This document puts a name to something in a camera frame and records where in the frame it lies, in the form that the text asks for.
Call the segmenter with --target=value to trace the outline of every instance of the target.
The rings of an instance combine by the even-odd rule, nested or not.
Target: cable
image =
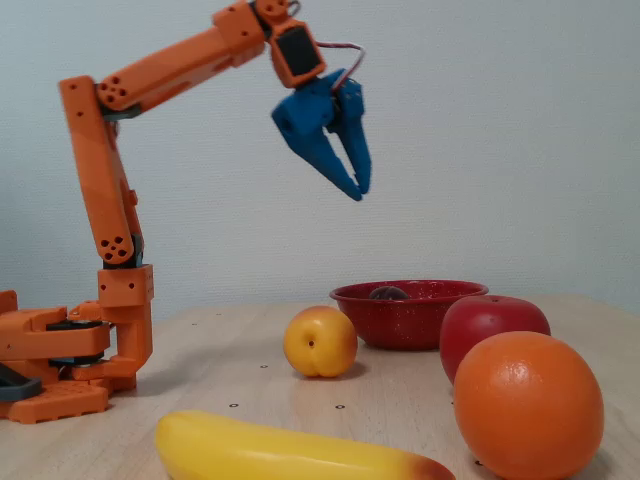
[[[358,69],[367,52],[365,51],[364,47],[355,43],[316,42],[316,44],[322,48],[352,48],[354,50],[360,50],[360,55],[358,55],[358,58],[352,65],[352,67],[349,70],[345,70],[345,72],[340,75],[338,80],[336,80],[336,82],[331,87],[331,91],[335,93],[340,89],[340,87],[342,87],[342,85],[344,85],[344,82],[346,82],[347,79]]]

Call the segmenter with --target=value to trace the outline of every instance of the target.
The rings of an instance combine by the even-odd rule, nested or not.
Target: toy banana
[[[174,480],[455,480],[438,462],[401,450],[198,411],[163,417],[155,442]]]

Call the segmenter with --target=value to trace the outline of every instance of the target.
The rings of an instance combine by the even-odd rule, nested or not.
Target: table surface
[[[574,478],[635,480],[640,318],[582,296],[529,300],[547,315],[554,336],[584,356],[604,393],[602,447]],[[294,373],[282,336],[306,306],[193,309],[157,325],[137,391],[113,397],[107,412],[37,425],[0,421],[0,479],[167,478],[153,446],[154,427],[183,409],[393,446],[438,460],[458,480],[496,478],[465,447],[437,352],[361,346],[345,378],[305,380]]]

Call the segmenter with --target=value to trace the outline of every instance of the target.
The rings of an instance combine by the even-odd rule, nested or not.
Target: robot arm
[[[7,343],[0,350],[0,418],[35,423],[103,411],[108,394],[135,387],[136,372],[151,355],[153,270],[142,264],[138,199],[116,146],[118,121],[243,65],[268,43],[278,77],[294,89],[272,113],[286,143],[349,197],[360,200],[367,193],[371,160],[361,122],[362,91],[348,78],[353,68],[319,77],[326,69],[319,47],[350,44],[316,42],[290,14],[296,4],[241,0],[216,13],[208,30],[102,82],[88,76],[60,82],[82,195],[103,261],[98,300],[70,312],[18,310],[15,292],[0,292],[0,337]],[[325,130],[340,137],[357,184]],[[102,361],[111,327],[116,329],[117,354]]]
[[[342,71],[317,78],[326,64],[306,24],[289,15],[285,0],[242,0],[213,15],[212,28],[154,53],[95,85],[87,76],[60,82],[84,201],[105,268],[141,264],[144,241],[116,147],[115,122],[136,117],[197,84],[239,67],[271,47],[274,69],[296,92],[274,111],[287,144],[355,200],[369,188],[371,160],[361,117],[359,85],[337,92]],[[356,185],[335,155],[324,129],[338,133]]]

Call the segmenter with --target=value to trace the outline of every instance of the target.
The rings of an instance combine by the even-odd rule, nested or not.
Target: apple
[[[477,343],[499,333],[551,335],[544,313],[533,303],[499,295],[465,297],[447,311],[440,330],[440,359],[451,383],[458,365]]]
[[[328,306],[298,313],[284,334],[284,354],[307,377],[337,377],[355,362],[356,330],[344,313]]]

